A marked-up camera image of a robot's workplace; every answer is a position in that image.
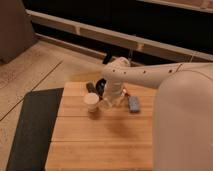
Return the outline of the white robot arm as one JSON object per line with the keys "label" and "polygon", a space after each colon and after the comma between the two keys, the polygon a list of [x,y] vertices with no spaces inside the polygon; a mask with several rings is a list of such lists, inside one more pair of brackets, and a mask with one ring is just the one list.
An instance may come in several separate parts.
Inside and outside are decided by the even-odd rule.
{"label": "white robot arm", "polygon": [[108,100],[124,83],[157,90],[153,171],[213,171],[213,62],[132,67],[121,57],[102,75]]}

